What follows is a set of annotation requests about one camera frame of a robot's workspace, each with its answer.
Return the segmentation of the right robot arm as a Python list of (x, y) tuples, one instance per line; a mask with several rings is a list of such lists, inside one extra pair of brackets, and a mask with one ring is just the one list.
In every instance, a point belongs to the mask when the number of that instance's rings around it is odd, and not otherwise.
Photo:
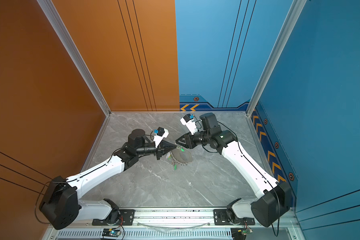
[(181, 118), (181, 124), (189, 131), (176, 140), (178, 145), (186, 149), (210, 146), (238, 170), (256, 196), (252, 202), (238, 198), (227, 205), (230, 224), (240, 225), (244, 219), (254, 218), (269, 227), (290, 210), (291, 186), (264, 170), (244, 149), (237, 134), (219, 122), (215, 114), (206, 113), (199, 118), (187, 114)]

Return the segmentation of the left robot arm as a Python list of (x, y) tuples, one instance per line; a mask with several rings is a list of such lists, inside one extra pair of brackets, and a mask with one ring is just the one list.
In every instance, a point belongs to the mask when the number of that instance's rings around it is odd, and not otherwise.
[(110, 199), (84, 201), (82, 197), (107, 179), (125, 172), (140, 158), (153, 155), (159, 160), (176, 149), (176, 145), (165, 141), (169, 132), (159, 128), (151, 141), (142, 129), (133, 130), (127, 142), (100, 164), (79, 174), (49, 182), (39, 210), (56, 230), (83, 220), (94, 220), (104, 225), (121, 223), (120, 208)]

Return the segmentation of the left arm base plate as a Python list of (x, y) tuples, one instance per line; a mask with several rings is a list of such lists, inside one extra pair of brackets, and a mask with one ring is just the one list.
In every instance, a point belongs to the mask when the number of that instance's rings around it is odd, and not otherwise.
[(104, 220), (94, 219), (93, 226), (132, 226), (135, 216), (135, 210), (112, 210)]

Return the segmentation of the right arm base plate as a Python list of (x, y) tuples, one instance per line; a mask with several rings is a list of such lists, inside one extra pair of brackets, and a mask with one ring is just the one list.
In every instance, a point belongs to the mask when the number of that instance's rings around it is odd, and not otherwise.
[(243, 225), (243, 226), (254, 226), (254, 218), (238, 218), (232, 210), (228, 209), (214, 209), (214, 221), (216, 226), (225, 225)]

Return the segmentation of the grey metal key holder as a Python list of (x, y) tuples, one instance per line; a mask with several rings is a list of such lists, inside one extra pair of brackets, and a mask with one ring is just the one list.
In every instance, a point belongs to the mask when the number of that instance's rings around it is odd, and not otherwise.
[(193, 161), (191, 153), (188, 151), (182, 152), (180, 148), (172, 150), (167, 154), (167, 159), (171, 162), (174, 167), (174, 170), (177, 170), (179, 166), (188, 165)]

